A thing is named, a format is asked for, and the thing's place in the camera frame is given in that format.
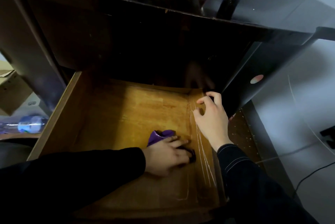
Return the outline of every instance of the white stitching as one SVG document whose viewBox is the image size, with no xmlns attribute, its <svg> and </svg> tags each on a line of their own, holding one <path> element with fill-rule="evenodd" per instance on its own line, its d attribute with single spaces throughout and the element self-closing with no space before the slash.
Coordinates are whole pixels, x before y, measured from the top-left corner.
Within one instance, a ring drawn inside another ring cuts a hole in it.
<svg viewBox="0 0 335 224">
<path fill-rule="evenodd" d="M 248 159 L 245 159 L 245 160 L 248 160 Z M 239 163 L 239 162 L 241 162 L 241 161 L 245 161 L 245 160 L 240 160 L 240 161 L 238 161 L 237 163 Z M 232 167 L 234 167 L 237 163 L 235 163 L 234 165 L 232 165 Z M 232 167 L 231 167 L 231 168 L 232 168 Z M 231 168 L 230 168 L 230 169 L 231 169 Z M 226 174 L 228 173 L 228 171 L 229 171 L 230 169 L 227 170 Z"/>
<path fill-rule="evenodd" d="M 243 157 L 239 157 L 239 158 L 237 158 L 237 159 L 233 160 L 231 163 L 229 163 L 229 164 L 227 165 L 227 167 L 229 167 L 229 165 L 230 165 L 230 164 L 232 164 L 234 161 L 236 161 L 236 160 L 238 160 L 238 159 L 240 159 L 240 158 L 247 158 L 247 157 L 245 157 L 245 156 L 243 156 Z"/>
<path fill-rule="evenodd" d="M 222 148 L 217 154 L 221 153 L 221 151 L 224 150 L 227 147 L 229 147 L 229 146 L 226 146 L 226 147 Z"/>
</svg>

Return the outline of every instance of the black cable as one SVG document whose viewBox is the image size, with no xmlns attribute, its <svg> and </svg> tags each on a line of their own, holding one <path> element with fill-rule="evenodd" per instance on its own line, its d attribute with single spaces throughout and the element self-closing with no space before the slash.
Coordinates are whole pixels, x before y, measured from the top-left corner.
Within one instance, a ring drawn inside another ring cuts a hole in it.
<svg viewBox="0 0 335 224">
<path fill-rule="evenodd" d="M 313 171 L 313 172 L 310 173 L 308 176 L 306 176 L 304 179 L 302 179 L 302 180 L 298 183 L 298 185 L 297 185 L 297 187 L 296 187 L 296 189 L 295 189 L 295 191 L 294 191 L 294 193 L 293 193 L 293 195 L 292 195 L 292 198 L 295 197 L 296 192 L 297 192 L 297 190 L 299 189 L 300 184 L 301 184 L 304 180 L 306 180 L 308 177 L 310 177 L 310 176 L 313 175 L 314 173 L 318 172 L 319 170 L 321 170 L 321 169 L 323 169 L 323 168 L 326 168 L 326 167 L 329 167 L 330 165 L 333 165 L 333 164 L 335 164 L 335 162 L 332 162 L 332 163 L 330 163 L 330 164 L 328 164 L 327 166 L 324 166 L 324 167 L 322 167 L 322 168 L 318 168 L 317 170 Z"/>
</svg>

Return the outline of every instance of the sleeve cuff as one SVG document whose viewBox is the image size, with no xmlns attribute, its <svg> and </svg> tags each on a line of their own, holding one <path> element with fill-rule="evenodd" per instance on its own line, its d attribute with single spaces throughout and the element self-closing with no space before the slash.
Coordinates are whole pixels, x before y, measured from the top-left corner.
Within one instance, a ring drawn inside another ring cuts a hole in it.
<svg viewBox="0 0 335 224">
<path fill-rule="evenodd" d="M 217 150 L 221 172 L 227 175 L 229 170 L 242 161 L 251 161 L 246 154 L 234 144 L 225 144 Z"/>
</svg>

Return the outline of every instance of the cardboard box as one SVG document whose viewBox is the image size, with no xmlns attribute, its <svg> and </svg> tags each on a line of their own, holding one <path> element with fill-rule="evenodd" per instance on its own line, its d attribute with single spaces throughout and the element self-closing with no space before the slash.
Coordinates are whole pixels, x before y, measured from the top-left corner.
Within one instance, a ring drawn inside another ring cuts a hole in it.
<svg viewBox="0 0 335 224">
<path fill-rule="evenodd" d="M 0 116 L 11 116 L 32 93 L 7 61 L 0 61 Z"/>
</svg>

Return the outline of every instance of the hand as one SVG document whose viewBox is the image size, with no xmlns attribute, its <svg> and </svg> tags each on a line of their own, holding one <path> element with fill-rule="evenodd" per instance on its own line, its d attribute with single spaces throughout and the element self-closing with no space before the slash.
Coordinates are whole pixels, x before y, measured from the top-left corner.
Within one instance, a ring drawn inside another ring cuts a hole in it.
<svg viewBox="0 0 335 224">
<path fill-rule="evenodd" d="M 205 103 L 205 114 L 202 116 L 199 108 L 193 114 L 200 131 L 217 152 L 220 146 L 232 144 L 228 137 L 228 117 L 222 106 L 221 95 L 216 92 L 207 92 L 206 95 L 197 100 L 198 104 Z"/>
<path fill-rule="evenodd" d="M 163 139 L 145 149 L 145 171 L 153 175 L 168 176 L 171 168 L 190 162 L 190 153 L 176 149 L 188 143 L 188 140 L 177 139 L 177 136 Z"/>
</svg>

